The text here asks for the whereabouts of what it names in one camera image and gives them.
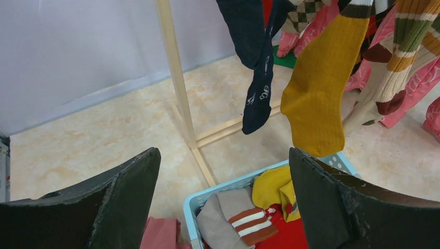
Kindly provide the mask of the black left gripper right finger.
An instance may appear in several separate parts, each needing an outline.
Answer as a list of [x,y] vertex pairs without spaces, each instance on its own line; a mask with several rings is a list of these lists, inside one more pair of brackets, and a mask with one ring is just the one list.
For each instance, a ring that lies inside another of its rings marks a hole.
[[289,165],[310,248],[439,248],[439,202],[376,186],[297,148]]

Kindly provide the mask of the navy blue patterned sock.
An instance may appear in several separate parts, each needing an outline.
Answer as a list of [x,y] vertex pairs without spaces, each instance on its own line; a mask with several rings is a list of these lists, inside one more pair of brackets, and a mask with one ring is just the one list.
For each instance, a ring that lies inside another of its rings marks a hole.
[[253,70],[242,119],[242,132],[251,134],[269,119],[274,65],[272,39],[296,7],[290,1],[273,1],[265,22],[262,1],[217,0],[216,3],[237,56],[244,66]]

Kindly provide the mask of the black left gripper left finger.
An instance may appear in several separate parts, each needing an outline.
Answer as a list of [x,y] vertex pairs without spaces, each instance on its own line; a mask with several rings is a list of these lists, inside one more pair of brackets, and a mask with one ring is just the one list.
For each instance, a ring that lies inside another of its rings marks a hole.
[[39,199],[1,204],[1,248],[139,248],[159,175],[151,147]]

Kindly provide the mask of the mustard yellow ribbed sock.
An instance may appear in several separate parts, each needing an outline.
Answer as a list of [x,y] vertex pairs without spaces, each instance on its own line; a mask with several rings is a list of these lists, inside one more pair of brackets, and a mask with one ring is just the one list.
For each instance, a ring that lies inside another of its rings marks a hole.
[[314,157],[343,150],[341,101],[373,1],[351,1],[299,55],[281,97],[293,145]]

